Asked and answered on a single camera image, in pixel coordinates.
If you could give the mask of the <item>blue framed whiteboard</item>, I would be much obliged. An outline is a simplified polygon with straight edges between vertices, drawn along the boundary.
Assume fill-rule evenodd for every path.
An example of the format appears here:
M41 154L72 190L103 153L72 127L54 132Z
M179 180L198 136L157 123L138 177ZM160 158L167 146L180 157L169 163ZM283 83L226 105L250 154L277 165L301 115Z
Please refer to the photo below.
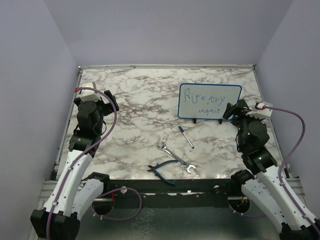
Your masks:
M180 119L222 119L227 104L236 104L242 89L237 84L182 83L177 116Z

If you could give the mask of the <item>blue white marker pen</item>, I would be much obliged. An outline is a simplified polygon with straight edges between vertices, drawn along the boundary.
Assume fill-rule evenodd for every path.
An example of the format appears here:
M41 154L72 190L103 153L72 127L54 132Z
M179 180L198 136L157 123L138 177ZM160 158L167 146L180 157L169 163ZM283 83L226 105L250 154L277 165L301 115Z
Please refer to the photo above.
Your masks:
M188 142L188 144L190 145L190 147L192 149L195 148L195 146L193 145L193 143L191 142L191 140L188 138L188 136L186 135L184 129L181 126L178 126L178 129L180 130L180 132L182 133L182 135L184 136L184 138L186 139L186 141Z

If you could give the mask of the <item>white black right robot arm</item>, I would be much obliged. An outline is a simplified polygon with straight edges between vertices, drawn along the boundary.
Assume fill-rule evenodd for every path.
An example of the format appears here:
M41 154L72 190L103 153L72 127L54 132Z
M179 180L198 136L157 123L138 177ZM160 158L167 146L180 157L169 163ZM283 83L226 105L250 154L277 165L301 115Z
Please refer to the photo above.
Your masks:
M263 120L274 109L261 102L251 110L243 99L226 105L223 119L231 120L237 128L236 147L246 166L231 176L229 189L234 195L244 194L253 201L273 223L281 240L318 240L320 220L282 175L285 164L278 165L265 146L270 137Z

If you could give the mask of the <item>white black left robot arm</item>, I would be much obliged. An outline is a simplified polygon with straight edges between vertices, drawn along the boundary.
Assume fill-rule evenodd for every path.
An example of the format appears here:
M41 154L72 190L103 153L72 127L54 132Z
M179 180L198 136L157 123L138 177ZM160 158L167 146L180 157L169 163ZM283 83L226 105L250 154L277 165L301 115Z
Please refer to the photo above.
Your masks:
M109 90L78 87L74 99L77 106L77 125L69 142L69 152L61 175L42 209L34 210L30 221L36 235L46 240L74 240L81 218L96 197L106 197L111 190L109 176L99 174L79 188L83 175L93 160L100 143L112 132L103 132L104 117L116 115L119 106Z

